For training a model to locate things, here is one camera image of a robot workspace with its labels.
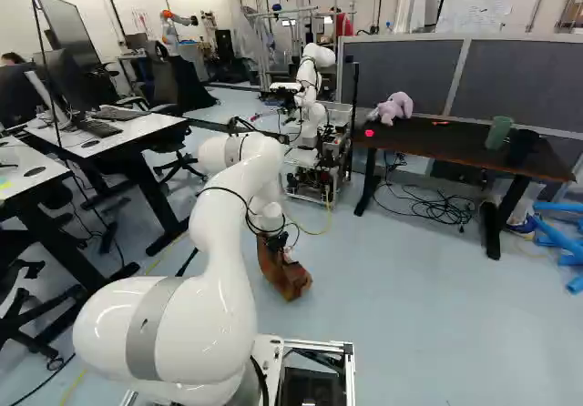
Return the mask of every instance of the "green cup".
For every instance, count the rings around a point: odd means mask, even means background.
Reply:
[[[511,117],[494,117],[486,138],[486,148],[499,149],[502,147],[513,122],[514,119]]]

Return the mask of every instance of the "stuffed animal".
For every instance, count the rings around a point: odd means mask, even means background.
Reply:
[[[409,119],[413,115],[413,99],[405,92],[395,92],[388,101],[394,101],[403,110],[404,117]]]
[[[379,103],[376,109],[369,113],[366,118],[369,121],[380,120],[383,124],[392,127],[394,118],[408,119],[412,115],[413,99],[405,92],[396,92],[383,103]]]

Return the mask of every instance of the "keyboard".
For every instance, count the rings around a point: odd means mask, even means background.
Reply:
[[[106,121],[129,121],[137,117],[149,115],[151,112],[142,112],[137,110],[119,110],[114,107],[104,107],[98,112],[91,114],[95,119],[105,119]]]
[[[75,123],[75,127],[77,127],[79,130],[91,133],[97,137],[110,137],[124,131],[117,127],[113,127],[110,124],[106,124],[105,122],[93,120],[77,121]]]

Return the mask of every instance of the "dark wooden table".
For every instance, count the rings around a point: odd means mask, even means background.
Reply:
[[[366,122],[355,128],[353,144],[368,148],[363,194],[356,205],[354,215],[363,215],[381,178],[374,175],[377,149],[431,157],[435,160],[459,163],[470,167],[493,169],[513,174],[514,181],[500,206],[492,208],[487,203],[481,209],[486,231],[486,252],[491,259],[500,259],[499,233],[533,178],[568,182],[575,176],[563,164],[552,146],[544,138],[535,145],[526,160],[516,167],[509,166],[506,156],[509,144],[492,151],[484,147],[489,126],[466,122],[449,121],[437,124],[436,119],[412,117],[398,119],[388,127],[377,122]]]

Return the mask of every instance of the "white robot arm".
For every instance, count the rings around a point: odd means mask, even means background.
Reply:
[[[308,44],[303,49],[302,60],[295,77],[296,84],[301,85],[302,89],[293,99],[300,109],[303,121],[302,133],[299,136],[300,143],[306,147],[316,146],[318,125],[326,117],[325,107],[316,103],[322,86],[322,75],[318,72],[318,68],[332,66],[335,63],[336,54],[331,49],[316,44]],[[288,85],[273,83],[271,89],[289,87]]]
[[[160,12],[160,23],[162,24],[162,43],[166,46],[171,56],[179,54],[179,35],[176,28],[170,21],[184,26],[198,25],[199,20],[196,16],[182,17],[178,16],[169,10],[162,10]]]
[[[260,133],[214,137],[200,147],[199,162],[219,172],[189,222],[195,246],[209,255],[205,272],[107,285],[81,310],[73,342],[91,369],[152,399],[219,406],[253,371],[257,316],[240,231],[250,202],[258,227],[281,226],[283,148]]]

